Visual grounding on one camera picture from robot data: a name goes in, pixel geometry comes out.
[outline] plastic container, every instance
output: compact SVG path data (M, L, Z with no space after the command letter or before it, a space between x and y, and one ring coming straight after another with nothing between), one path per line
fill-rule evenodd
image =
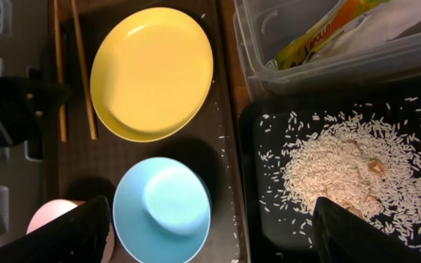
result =
M240 62L252 100L341 83L421 75L421 23L383 45L319 59L291 69L265 65L318 22L338 0L235 0Z

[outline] chopstick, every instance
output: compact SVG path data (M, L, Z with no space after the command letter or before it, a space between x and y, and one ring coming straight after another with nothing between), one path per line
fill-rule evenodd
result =
M63 73L63 61L61 57L61 34L60 34L60 29L59 29L58 0L54 1L54 12L55 12L56 73L58 75L58 83L63 83L64 73ZM61 141L67 142L66 106L64 104L59 108L59 129L61 133Z
M95 127L95 117L94 117L94 110L92 107L91 92L90 92L89 83L88 83L86 54L84 52L82 32L80 31L80 23L79 23L79 16L77 13L76 0L71 0L71 5L72 5L72 16L74 17L74 27L76 31L77 53L79 54L80 73L82 76L82 84L84 87L84 97L86 99L88 125L91 131L91 139L96 140L97 135L96 135L96 127Z

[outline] wooden table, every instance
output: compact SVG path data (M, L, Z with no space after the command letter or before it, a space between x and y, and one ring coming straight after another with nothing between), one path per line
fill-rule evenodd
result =
M123 0L77 0L79 13L96 9L112 2ZM70 18L70 0L59 0L60 21ZM221 25L224 36L225 56L227 64L227 76L229 78L230 93L232 95L232 110L235 121L250 104L248 90L246 89L245 77L241 71L240 60L238 58L237 43L235 38L235 27L233 26L233 14L235 13L235 2L232 0L220 0ZM49 8L50 28L53 30L53 0L50 0Z

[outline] brown surface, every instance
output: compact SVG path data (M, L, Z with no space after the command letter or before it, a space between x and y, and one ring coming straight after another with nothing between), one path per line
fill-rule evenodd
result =
M65 0L61 0L60 20L68 20L69 12ZM53 2L50 1L50 13L53 14ZM78 9L81 14L81 22L92 14L95 19L84 24L83 27L95 31L93 36L86 36L84 31L84 42L86 44L86 56L89 67L99 44L106 36L106 33L121 19L108 20L107 13L123 18L139 9L149 6L150 1L134 1L138 8L108 9L111 3L121 3L124 6L131 6L130 0L78 0ZM238 168L238 157L233 129L232 111L230 108L228 79L225 72L225 62L228 63L232 74L230 83L236 89L234 106L235 115L249 103L246 93L245 82L241 74L238 54L235 46L235 35L232 24L234 12L232 1L223 2L221 13L218 16L216 5L212 0L186 1L154 1L154 6L168 6L186 10L190 15L200 22L210 36L216 58L216 70L214 72L215 84L210 88L206 103L202 106L196 117L177 134L159 142L147 144L127 142L111 134L97 119L99 139L91 141L88 135L88 121L85 102L81 96L77 96L67 103L68 109L68 142L58 145L57 154L50 155L45 159L45 171L48 174L47 182L58 185L57 190L48 186L47 199L56 197L71 199L88 199L89 194L103 193L109 200L113 200L115 186L123 174L133 164L152 156L169 156L191 167L201 177L209 177L209 188L212 188L212 181L216 185L213 195L213 218L208 240L205 247L193 260L193 262L231 262L232 259L239 259L240 262L247 262L246 244L247 229L245 218L243 196L241 194L240 173ZM203 20L200 20L202 13L206 13ZM219 26L219 18L225 25ZM69 30L70 24L65 26L68 34L73 35L74 29ZM224 28L227 41L224 57L221 46L221 29ZM69 50L75 52L75 42L69 43ZM69 67L71 67L72 84L82 90L80 70L77 56L70 56ZM196 155L196 152L204 153L204 156ZM119 240L116 240L115 252L112 262L134 262L134 260L122 248Z

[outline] gray metal panel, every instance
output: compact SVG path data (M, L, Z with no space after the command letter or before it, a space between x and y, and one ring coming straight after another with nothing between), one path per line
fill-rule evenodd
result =
M38 67L48 35L48 0L12 1L12 32L0 34L4 76L26 76L28 66ZM0 164L0 186L9 189L9 231L0 235L0 246L22 237L42 205L42 163L24 158L24 146L10 149L10 159Z

